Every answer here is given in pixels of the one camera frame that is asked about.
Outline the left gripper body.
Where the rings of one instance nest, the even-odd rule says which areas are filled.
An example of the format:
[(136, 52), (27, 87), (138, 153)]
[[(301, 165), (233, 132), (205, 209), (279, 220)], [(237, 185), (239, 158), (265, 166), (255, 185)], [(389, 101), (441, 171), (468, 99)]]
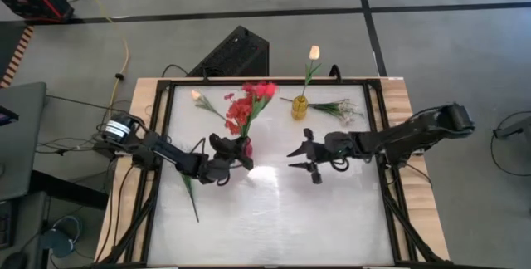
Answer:
[(215, 154), (200, 166), (198, 180), (200, 183), (228, 183), (232, 164), (241, 156), (241, 137), (228, 139), (210, 134), (208, 139)]

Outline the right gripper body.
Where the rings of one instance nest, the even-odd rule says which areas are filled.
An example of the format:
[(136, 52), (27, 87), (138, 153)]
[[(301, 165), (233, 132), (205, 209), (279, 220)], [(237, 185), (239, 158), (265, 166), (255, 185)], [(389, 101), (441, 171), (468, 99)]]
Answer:
[[(309, 128), (304, 129), (304, 136), (307, 140), (314, 141), (313, 131)], [(319, 143), (315, 148), (315, 156), (306, 155), (310, 162), (316, 164), (329, 163), (333, 169), (342, 173), (348, 170), (349, 162), (347, 157), (350, 157), (353, 152), (353, 141), (349, 136), (343, 132), (331, 132), (325, 135), (324, 143)], [(321, 184), (322, 177), (317, 170), (308, 170), (312, 179), (312, 183)]]

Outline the white artificial flower bunch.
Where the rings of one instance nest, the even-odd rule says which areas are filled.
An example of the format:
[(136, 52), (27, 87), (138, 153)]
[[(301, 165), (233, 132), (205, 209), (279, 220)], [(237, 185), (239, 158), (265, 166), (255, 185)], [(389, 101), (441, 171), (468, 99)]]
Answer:
[[(290, 102), (292, 107), (292, 100), (283, 97), (281, 97), (281, 99)], [(327, 115), (331, 115), (339, 120), (344, 126), (354, 122), (355, 116), (363, 117), (363, 113), (358, 111), (358, 106), (351, 103), (349, 99), (327, 103), (309, 103), (307, 111), (308, 110), (317, 110)]]

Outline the green stem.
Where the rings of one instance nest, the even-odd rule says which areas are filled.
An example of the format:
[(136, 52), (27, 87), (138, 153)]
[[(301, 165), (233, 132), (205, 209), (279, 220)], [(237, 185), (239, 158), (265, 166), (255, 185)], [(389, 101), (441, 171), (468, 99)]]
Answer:
[(194, 215), (195, 215), (195, 218), (196, 218), (196, 221), (199, 222), (199, 216), (198, 216), (198, 213), (197, 213), (197, 207), (196, 207), (196, 204), (195, 204), (195, 199), (194, 199), (194, 195), (193, 195), (193, 190), (192, 190), (192, 179), (187, 176), (187, 175), (184, 175), (182, 174), (181, 175), (181, 178), (183, 180), (183, 184), (188, 192), (188, 196), (190, 198), (190, 201), (191, 201), (191, 204), (192, 204), (192, 209), (194, 211)]

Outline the peach artificial tulip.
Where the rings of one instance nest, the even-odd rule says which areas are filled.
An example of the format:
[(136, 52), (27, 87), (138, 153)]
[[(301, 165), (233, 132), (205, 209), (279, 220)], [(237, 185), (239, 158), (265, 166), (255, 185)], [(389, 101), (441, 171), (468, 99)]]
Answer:
[(208, 100), (208, 98), (203, 93), (201, 93), (198, 90), (192, 90), (191, 91), (191, 95), (192, 95), (192, 100), (194, 102), (194, 105), (197, 108), (212, 112), (213, 114), (215, 114), (216, 116), (218, 116), (222, 120), (226, 120), (225, 116), (222, 115), (221, 113), (219, 113), (213, 107), (212, 103)]
[(315, 72), (321, 66), (321, 64), (318, 64), (319, 58), (320, 58), (320, 49), (317, 45), (313, 45), (309, 51), (309, 64), (305, 66), (304, 89), (302, 91), (302, 95), (304, 95), (306, 88), (311, 82)]

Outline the yellow glass vase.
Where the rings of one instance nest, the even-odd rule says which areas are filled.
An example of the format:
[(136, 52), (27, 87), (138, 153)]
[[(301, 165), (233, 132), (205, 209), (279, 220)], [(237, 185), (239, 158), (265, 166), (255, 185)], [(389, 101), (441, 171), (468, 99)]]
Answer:
[(309, 108), (309, 102), (304, 95), (298, 95), (292, 100), (291, 116), (294, 120), (302, 120)]

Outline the red artificial flower bunch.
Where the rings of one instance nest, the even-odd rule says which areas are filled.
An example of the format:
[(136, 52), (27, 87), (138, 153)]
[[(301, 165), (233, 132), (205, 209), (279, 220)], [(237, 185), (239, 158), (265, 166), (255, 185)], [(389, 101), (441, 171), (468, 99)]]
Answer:
[(253, 92), (247, 92), (239, 99), (235, 99), (234, 96), (234, 93), (224, 96), (225, 100), (231, 102), (225, 116), (225, 127), (232, 135), (247, 137), (252, 121), (266, 107), (268, 99)]

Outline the black perforated box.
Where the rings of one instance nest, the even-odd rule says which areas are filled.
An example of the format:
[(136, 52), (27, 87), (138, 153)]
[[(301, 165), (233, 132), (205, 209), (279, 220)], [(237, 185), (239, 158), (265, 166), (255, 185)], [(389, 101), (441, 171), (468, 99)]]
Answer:
[(189, 73), (191, 77), (268, 76), (270, 43), (238, 26)]

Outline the grey stand base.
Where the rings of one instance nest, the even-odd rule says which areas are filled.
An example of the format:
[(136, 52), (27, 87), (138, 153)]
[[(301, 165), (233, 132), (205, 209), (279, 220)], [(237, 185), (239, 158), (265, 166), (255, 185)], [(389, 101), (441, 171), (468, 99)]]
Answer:
[(511, 135), (523, 134), (528, 142), (531, 142), (531, 116), (523, 118), (507, 127), (494, 130), (494, 137), (506, 139)]

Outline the dark teal round object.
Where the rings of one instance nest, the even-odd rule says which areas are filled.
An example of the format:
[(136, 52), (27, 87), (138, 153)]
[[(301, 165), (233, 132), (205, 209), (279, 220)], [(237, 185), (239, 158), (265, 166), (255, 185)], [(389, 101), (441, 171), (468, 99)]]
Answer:
[[(72, 223), (75, 228), (74, 234), (69, 234), (64, 226)], [(76, 244), (82, 233), (82, 222), (73, 215), (66, 215), (57, 219), (42, 235), (40, 248), (51, 250), (56, 257), (69, 256), (76, 248)]]

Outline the grey desk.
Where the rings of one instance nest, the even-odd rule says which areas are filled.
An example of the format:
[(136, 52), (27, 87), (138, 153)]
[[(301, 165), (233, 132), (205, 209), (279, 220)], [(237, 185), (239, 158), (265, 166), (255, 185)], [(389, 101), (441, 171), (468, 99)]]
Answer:
[(0, 201), (28, 192), (45, 97), (44, 82), (0, 89), (0, 107), (18, 115), (0, 126)]

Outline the dark device with screen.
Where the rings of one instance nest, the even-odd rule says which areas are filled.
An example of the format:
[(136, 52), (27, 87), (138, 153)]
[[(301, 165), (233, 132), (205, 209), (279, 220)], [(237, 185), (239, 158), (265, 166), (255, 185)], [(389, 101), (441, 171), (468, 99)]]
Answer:
[(0, 126), (9, 125), (17, 122), (19, 115), (6, 107), (0, 105)]

